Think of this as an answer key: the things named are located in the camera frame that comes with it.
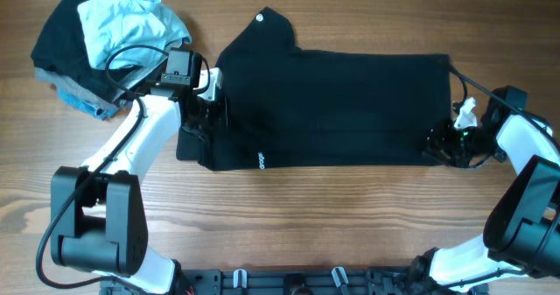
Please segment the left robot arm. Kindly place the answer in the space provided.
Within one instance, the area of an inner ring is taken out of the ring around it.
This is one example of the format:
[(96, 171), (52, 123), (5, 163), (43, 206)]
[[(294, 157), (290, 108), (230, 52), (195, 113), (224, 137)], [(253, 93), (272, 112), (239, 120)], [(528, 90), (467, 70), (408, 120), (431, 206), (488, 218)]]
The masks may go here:
[(217, 109), (220, 73), (199, 53), (166, 52), (157, 81), (124, 92), (128, 117), (80, 167), (51, 181), (51, 221), (38, 246), (38, 279), (56, 289), (100, 283), (140, 294), (194, 294), (180, 264), (148, 245), (141, 183), (167, 140), (200, 133)]

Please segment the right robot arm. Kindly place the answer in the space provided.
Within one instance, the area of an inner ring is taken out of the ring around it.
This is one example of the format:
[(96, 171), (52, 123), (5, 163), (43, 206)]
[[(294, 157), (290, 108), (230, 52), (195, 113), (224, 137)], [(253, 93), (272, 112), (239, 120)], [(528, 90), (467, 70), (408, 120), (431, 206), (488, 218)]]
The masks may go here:
[(516, 178), (489, 215), (482, 234), (448, 249), (417, 256), (396, 275), (406, 294), (479, 291), (504, 277), (559, 275), (559, 145), (549, 123), (526, 111), (526, 92), (506, 86), (489, 94), (486, 113), (476, 101), (454, 104), (457, 117), (436, 126), (427, 152), (453, 168), (468, 168), (475, 156), (509, 160)]

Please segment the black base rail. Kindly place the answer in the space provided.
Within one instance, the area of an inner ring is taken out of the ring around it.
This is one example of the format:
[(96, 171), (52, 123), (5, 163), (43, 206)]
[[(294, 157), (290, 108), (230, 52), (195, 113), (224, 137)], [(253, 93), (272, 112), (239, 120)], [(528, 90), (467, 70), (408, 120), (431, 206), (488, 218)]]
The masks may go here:
[(183, 270), (178, 285), (184, 294), (426, 294), (429, 286), (408, 282), (405, 267), (371, 267), (367, 270), (236, 271)]

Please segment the grey folded garment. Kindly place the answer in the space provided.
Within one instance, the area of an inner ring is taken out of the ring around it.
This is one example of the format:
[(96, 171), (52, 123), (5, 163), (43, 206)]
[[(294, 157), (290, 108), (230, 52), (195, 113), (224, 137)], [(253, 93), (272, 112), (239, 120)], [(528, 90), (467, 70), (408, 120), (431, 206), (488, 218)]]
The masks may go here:
[[(170, 46), (181, 46), (183, 44), (184, 42), (178, 40), (176, 42), (169, 44), (165, 49), (161, 51), (168, 49)], [(156, 67), (163, 62), (163, 59), (164, 59), (164, 55), (162, 54), (161, 60), (154, 67), (133, 66), (133, 67), (120, 68), (120, 69), (109, 68), (109, 75), (113, 78), (113, 80), (117, 81), (120, 86), (127, 89), (132, 89), (136, 87), (140, 81), (142, 81), (149, 74), (151, 74), (154, 71), (154, 69), (156, 69)], [(92, 94), (91, 92), (87, 91), (86, 89), (80, 88), (78, 84), (68, 76), (62, 74), (56, 74), (55, 72), (48, 72), (46, 70), (37, 67), (35, 68), (36, 68), (36, 78), (38, 80), (52, 83), (58, 89), (61, 89), (69, 94), (75, 95), (76, 97), (82, 100), (96, 103), (101, 107), (103, 107), (104, 109), (116, 107), (117, 105), (120, 104), (120, 101), (122, 99), (123, 91), (119, 88), (117, 89), (119, 89), (122, 92), (121, 97), (115, 100), (114, 102), (106, 102), (103, 99)]]

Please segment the light blue crumpled garment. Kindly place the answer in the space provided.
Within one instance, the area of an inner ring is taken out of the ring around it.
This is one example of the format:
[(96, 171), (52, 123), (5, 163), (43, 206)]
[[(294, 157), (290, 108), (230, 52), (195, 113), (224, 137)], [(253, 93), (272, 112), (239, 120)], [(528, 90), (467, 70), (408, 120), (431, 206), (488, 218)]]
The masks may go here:
[(169, 44), (192, 42), (186, 24), (162, 0), (87, 0), (77, 11), (94, 69), (154, 67)]

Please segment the blue folded garment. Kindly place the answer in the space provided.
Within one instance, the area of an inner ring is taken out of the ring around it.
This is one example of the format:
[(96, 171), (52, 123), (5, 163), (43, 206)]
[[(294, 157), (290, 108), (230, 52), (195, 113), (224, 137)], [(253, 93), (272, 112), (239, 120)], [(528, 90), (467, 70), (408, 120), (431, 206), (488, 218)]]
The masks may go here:
[(69, 94), (61, 89), (57, 90), (58, 97), (67, 105), (78, 109), (96, 119), (105, 120), (106, 118), (113, 117), (118, 111), (118, 108), (104, 109), (96, 103), (82, 100), (75, 95)]

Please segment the black polo shirt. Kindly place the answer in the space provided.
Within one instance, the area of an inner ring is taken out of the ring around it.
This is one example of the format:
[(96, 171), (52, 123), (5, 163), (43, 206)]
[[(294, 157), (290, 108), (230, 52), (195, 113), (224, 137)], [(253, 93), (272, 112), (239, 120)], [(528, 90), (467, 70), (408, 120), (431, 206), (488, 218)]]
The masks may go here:
[(304, 50), (290, 21), (262, 9), (220, 54), (227, 111), (176, 157), (213, 171), (431, 165), (427, 137), (451, 115), (446, 54)]

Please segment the black folded garment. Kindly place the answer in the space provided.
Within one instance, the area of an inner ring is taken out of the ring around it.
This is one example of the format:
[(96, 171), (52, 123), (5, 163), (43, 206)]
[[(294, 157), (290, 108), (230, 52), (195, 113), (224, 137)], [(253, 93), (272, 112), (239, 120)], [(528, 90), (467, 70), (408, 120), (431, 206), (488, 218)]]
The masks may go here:
[(77, 7), (87, 0), (61, 0), (38, 36), (31, 52), (33, 65), (48, 72), (70, 77), (106, 102), (114, 102), (122, 92), (108, 83), (103, 69), (88, 63), (84, 33)]

